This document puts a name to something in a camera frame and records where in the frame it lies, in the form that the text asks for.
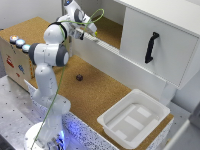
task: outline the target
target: cabinet door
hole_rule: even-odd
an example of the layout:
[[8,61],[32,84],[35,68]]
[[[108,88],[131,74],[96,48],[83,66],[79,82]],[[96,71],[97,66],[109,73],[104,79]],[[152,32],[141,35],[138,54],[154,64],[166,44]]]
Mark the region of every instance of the cabinet door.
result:
[[[146,64],[148,43],[154,32],[159,37],[154,40],[153,60]],[[120,54],[179,86],[197,40],[193,35],[127,8]]]

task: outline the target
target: brown work surface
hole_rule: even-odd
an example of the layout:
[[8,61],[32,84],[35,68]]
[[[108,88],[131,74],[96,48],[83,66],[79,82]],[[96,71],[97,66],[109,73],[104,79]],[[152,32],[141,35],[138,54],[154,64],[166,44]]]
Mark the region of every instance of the brown work surface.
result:
[[49,24],[40,17],[36,17],[0,31],[0,36],[7,42],[10,42],[10,36],[17,35],[29,45],[33,43],[44,43],[44,31]]
[[106,43],[120,49],[123,26],[102,17],[99,21],[95,22],[97,26],[97,38],[105,41]]
[[[54,67],[54,71],[59,83],[62,68]],[[82,81],[76,80],[78,74],[83,75]],[[29,82],[37,87],[34,79]],[[97,122],[97,118],[129,92],[131,92],[131,89],[94,68],[78,56],[73,56],[66,66],[59,94],[71,101],[70,111],[72,113],[120,150],[123,150],[104,133],[102,126]],[[146,149],[172,119],[172,115],[166,117],[137,150]]]

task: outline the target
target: white plastic bin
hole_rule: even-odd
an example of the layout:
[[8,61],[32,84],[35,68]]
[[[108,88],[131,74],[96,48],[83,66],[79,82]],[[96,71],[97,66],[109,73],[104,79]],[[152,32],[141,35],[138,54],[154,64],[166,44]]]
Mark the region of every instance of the white plastic bin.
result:
[[122,147],[135,149],[169,113],[167,107],[152,97],[133,90],[97,120]]

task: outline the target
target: green cable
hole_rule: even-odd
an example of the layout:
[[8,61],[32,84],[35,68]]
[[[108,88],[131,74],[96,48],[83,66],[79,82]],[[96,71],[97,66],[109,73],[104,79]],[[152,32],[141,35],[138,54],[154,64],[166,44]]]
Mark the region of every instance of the green cable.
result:
[[[103,11],[102,15],[101,15],[99,18],[97,18],[95,21],[91,21],[91,18],[92,18],[98,11],[100,11],[100,10]],[[66,21],[61,21],[61,22],[71,22],[71,23],[77,23],[77,24],[86,24],[86,25],[88,26],[90,23],[95,23],[95,22],[99,21],[99,20],[103,17],[103,15],[104,15],[104,10],[103,10],[103,9],[98,9],[98,10],[90,17],[90,20],[89,20],[87,23],[78,23],[78,22],[72,22],[72,21],[67,21],[67,20],[66,20]],[[61,28],[61,26],[59,26],[59,27],[60,27],[60,30],[61,30],[61,32],[62,32],[62,35],[63,35],[63,38],[64,38],[64,43],[65,43],[66,39],[65,39],[64,31],[63,31],[63,29]],[[46,114],[46,116],[45,116],[45,118],[44,118],[44,120],[43,120],[43,122],[42,122],[42,125],[41,125],[41,127],[40,127],[40,129],[39,129],[39,131],[38,131],[38,133],[37,133],[37,135],[36,135],[36,137],[35,137],[35,139],[34,139],[33,145],[31,146],[31,150],[33,149],[33,146],[34,146],[34,144],[35,144],[35,142],[36,142],[36,140],[37,140],[37,138],[38,138],[38,136],[39,136],[39,134],[40,134],[40,131],[42,130],[42,126],[44,125],[44,122],[46,121],[47,116],[49,115],[49,112],[50,112],[51,108],[53,107],[53,104],[54,104],[54,102],[55,102],[55,100],[56,100],[56,97],[57,97],[57,95],[58,95],[58,91],[59,91],[60,86],[61,86],[61,82],[62,82],[62,78],[63,78],[64,72],[65,72],[65,66],[63,67],[63,70],[62,70],[62,75],[61,75],[61,78],[60,78],[60,81],[59,81],[59,85],[58,85],[58,89],[57,89],[57,91],[56,91],[56,95],[54,96],[54,99],[53,99],[53,101],[52,101],[52,103],[51,103],[51,105],[50,105],[50,107],[49,107],[49,109],[48,109],[48,111],[47,111],[47,114]]]

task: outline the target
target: black handle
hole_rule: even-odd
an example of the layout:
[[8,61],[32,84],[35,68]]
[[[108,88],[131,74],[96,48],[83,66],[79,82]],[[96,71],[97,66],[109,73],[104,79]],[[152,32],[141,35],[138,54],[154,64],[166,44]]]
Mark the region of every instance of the black handle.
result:
[[156,32],[153,32],[153,36],[151,37],[150,41],[149,41],[149,45],[147,48],[147,53],[145,56],[145,63],[148,64],[149,62],[151,62],[153,60],[153,57],[151,57],[151,53],[153,50],[153,45],[154,45],[154,40],[157,39],[159,37],[159,34]]

